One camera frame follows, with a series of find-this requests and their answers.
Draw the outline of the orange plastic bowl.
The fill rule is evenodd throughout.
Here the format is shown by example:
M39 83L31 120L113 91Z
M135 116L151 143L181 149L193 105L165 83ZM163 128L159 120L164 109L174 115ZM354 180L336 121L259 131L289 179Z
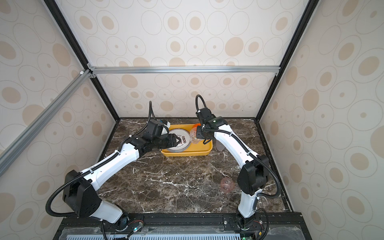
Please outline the orange plastic bowl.
M198 124L193 125L192 129L193 129L193 128L197 128L198 126L201 126L201 124L198 123Z

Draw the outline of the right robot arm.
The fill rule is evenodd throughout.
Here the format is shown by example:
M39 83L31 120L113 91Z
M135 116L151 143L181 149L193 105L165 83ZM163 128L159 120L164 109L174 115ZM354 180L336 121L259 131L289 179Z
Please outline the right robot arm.
M260 197L269 199L280 197L282 185L279 177L271 169L269 158L249 148L224 118L216 117L207 107L198 109L196 115L201 124L197 127L197 138L216 139L231 153L241 168L237 178L242 191L237 218L240 226L248 226L257 214L257 202ZM274 179L277 187L274 194L263 193L269 178Z

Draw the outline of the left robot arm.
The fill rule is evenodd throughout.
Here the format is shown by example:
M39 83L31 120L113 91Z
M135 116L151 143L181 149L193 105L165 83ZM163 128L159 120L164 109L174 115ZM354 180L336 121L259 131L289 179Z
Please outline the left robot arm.
M122 141L111 155L99 163L81 172L70 171L65 183L48 198L46 213L58 218L93 218L113 224L118 231L125 229L129 225L128 214L119 206L102 200L97 191L114 174L146 153L180 145L182 139L171 134L169 128L167 121L149 120L137 134ZM52 209L52 203L60 193L71 212L57 213Z

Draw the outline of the clear plastic cup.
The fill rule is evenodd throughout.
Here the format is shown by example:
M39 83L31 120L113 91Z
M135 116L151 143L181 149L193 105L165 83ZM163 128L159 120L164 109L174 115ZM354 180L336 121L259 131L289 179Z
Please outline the clear plastic cup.
M198 144L201 141L201 139L197 138L197 128L190 130L190 139L192 144Z

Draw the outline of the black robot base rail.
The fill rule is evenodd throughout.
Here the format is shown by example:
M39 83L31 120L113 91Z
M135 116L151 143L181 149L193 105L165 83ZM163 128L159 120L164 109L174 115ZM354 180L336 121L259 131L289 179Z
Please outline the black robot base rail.
M235 214L133 214L121 232L110 223L63 219L55 240L310 240L302 214L259 213L249 227Z

